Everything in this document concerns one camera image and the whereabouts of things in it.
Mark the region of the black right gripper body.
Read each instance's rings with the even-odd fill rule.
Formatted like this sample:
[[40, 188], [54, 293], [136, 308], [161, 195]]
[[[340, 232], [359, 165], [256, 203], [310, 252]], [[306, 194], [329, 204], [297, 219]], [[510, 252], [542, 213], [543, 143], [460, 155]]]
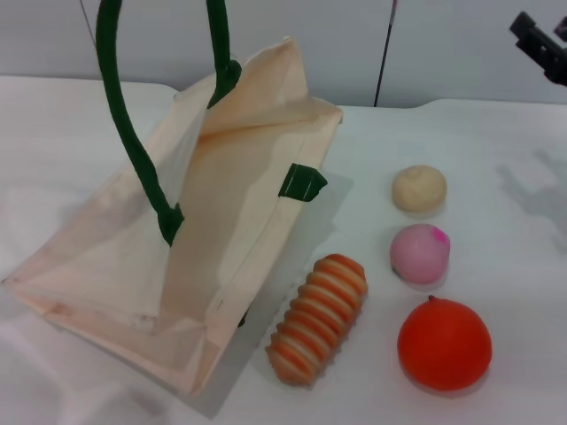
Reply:
[[544, 70], [546, 78], [554, 84], [567, 86], [566, 49], [555, 54]]

